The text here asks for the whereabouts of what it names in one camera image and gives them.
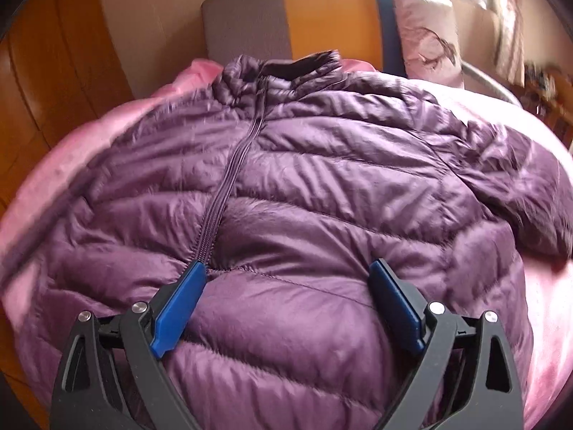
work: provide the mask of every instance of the pink pillowcase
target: pink pillowcase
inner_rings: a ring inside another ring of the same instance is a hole
[[[450,0],[394,0],[406,74],[463,89],[456,17]]]

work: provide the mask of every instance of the blue gripper pad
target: blue gripper pad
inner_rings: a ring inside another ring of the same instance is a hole
[[[370,294],[398,345],[417,356],[426,347],[424,310],[426,300],[418,289],[400,280],[386,261],[370,265]]]
[[[207,284],[207,273],[201,262],[185,270],[181,277],[179,286],[155,319],[155,334],[150,347],[158,359],[175,348]]]

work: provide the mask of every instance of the pink bedsheet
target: pink bedsheet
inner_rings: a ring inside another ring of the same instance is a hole
[[[362,61],[344,60],[345,71],[374,71]],[[69,134],[28,176],[0,221],[0,262],[15,241],[52,199],[69,183],[91,157],[133,125],[158,103],[204,87],[222,70],[208,60],[195,60],[176,80],[151,98],[114,108],[100,120],[87,123]],[[467,90],[415,81],[433,93],[441,105],[461,120],[488,121],[519,130],[551,150],[573,182],[573,159],[553,133],[526,111],[508,103]],[[525,402],[525,428],[530,430],[545,414],[573,370],[573,263],[551,267],[547,262],[522,254],[525,265],[529,320],[534,331],[534,350],[529,369],[529,393]],[[6,314],[15,330],[30,304],[37,277],[37,265],[30,263],[9,284],[2,295]]]

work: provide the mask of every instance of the purple down jacket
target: purple down jacket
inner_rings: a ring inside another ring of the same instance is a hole
[[[454,312],[497,312],[526,391],[516,242],[569,257],[572,215],[557,160],[514,130],[345,74],[336,52],[240,57],[93,159],[2,275],[36,250],[17,347],[45,402],[80,311],[123,312],[198,259],[209,282],[164,364],[202,427],[369,430],[412,365],[372,307],[369,264]]]

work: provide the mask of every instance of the metal screw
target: metal screw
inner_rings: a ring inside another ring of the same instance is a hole
[[[497,322],[497,314],[495,312],[492,312],[491,310],[488,310],[485,313],[484,317],[487,321],[490,321],[491,323]]]
[[[435,315],[442,315],[446,308],[440,302],[433,302],[430,304],[430,312]]]
[[[147,304],[144,302],[136,302],[133,306],[131,306],[131,311],[134,314],[142,314],[147,310]]]
[[[92,313],[88,312],[87,310],[84,310],[83,312],[80,312],[80,314],[77,316],[77,319],[79,321],[88,321],[90,320],[91,317]]]

